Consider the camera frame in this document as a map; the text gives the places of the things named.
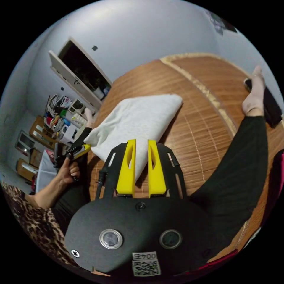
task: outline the white towel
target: white towel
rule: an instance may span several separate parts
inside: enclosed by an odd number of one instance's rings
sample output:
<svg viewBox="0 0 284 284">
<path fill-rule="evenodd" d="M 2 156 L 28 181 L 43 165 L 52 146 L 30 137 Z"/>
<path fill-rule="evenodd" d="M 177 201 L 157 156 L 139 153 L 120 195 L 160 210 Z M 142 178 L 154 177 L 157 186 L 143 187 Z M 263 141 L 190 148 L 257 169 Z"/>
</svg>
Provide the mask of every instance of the white towel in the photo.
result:
<svg viewBox="0 0 284 284">
<path fill-rule="evenodd" d="M 182 105 L 176 94 L 130 98 L 121 101 L 84 140 L 104 162 L 121 143 L 136 139 L 135 181 L 148 162 L 148 140 L 159 141 Z"/>
</svg>

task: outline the black pants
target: black pants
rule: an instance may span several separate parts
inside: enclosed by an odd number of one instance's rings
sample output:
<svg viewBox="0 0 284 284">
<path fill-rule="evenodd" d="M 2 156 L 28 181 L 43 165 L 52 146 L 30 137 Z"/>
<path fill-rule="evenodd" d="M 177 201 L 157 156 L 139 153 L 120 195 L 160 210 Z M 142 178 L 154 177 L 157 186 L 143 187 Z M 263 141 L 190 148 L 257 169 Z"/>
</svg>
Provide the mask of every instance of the black pants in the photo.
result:
<svg viewBox="0 0 284 284">
<path fill-rule="evenodd" d="M 86 128 L 74 145 L 82 145 L 90 131 Z M 266 179 L 267 164 L 265 120 L 263 117 L 245 117 L 217 169 L 189 197 L 212 216 L 214 227 L 229 242 L 257 205 Z M 80 182 L 66 190 L 54 209 L 63 233 L 75 212 L 90 201 L 87 155 L 82 157 L 79 166 Z"/>
<path fill-rule="evenodd" d="M 82 146 L 84 139 L 90 134 L 92 128 L 86 127 L 72 147 Z M 73 215 L 85 204 L 91 201 L 89 193 L 90 177 L 88 176 L 88 155 L 77 159 L 80 168 L 80 179 L 70 184 L 64 193 L 57 199 L 52 212 L 62 232 L 65 234 Z"/>
</svg>

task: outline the person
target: person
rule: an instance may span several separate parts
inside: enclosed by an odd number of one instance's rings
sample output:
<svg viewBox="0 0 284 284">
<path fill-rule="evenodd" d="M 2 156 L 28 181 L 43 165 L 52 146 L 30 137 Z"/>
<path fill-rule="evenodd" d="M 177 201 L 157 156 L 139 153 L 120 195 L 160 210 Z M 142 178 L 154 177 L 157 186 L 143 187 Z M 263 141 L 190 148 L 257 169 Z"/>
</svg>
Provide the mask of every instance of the person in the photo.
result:
<svg viewBox="0 0 284 284">
<path fill-rule="evenodd" d="M 257 66 L 252 73 L 252 90 L 242 104 L 245 117 L 231 145 L 211 177 L 189 196 L 226 235 L 223 248 L 251 217 L 264 187 L 268 165 L 264 90 L 261 67 Z M 92 114 L 86 110 L 86 115 L 87 126 L 73 146 L 82 145 L 92 130 Z M 4 182 L 1 186 L 14 216 L 31 239 L 50 257 L 78 267 L 65 247 L 64 235 L 72 216 L 90 202 L 87 155 L 75 162 L 66 158 L 57 176 L 33 196 Z"/>
</svg>

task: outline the qr code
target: qr code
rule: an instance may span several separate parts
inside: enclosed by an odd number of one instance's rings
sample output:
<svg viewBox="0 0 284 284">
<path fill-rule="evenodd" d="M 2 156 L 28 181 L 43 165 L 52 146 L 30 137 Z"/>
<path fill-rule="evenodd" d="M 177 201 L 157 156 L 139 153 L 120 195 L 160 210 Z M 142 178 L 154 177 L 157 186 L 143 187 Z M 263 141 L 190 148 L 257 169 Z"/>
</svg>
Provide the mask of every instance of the qr code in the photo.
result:
<svg viewBox="0 0 284 284">
<path fill-rule="evenodd" d="M 157 259 L 145 261 L 132 261 L 134 276 L 160 275 L 160 265 Z"/>
</svg>

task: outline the hand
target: hand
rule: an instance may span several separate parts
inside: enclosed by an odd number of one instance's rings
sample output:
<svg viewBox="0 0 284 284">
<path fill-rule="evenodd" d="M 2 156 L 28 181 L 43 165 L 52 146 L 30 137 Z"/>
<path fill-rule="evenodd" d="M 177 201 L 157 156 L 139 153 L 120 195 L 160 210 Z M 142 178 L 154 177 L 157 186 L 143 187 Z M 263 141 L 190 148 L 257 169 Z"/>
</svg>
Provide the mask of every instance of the hand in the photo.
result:
<svg viewBox="0 0 284 284">
<path fill-rule="evenodd" d="M 70 159 L 66 158 L 62 167 L 60 168 L 57 178 L 62 185 L 67 185 L 74 182 L 74 178 L 79 179 L 80 169 L 77 162 L 70 165 Z"/>
</svg>

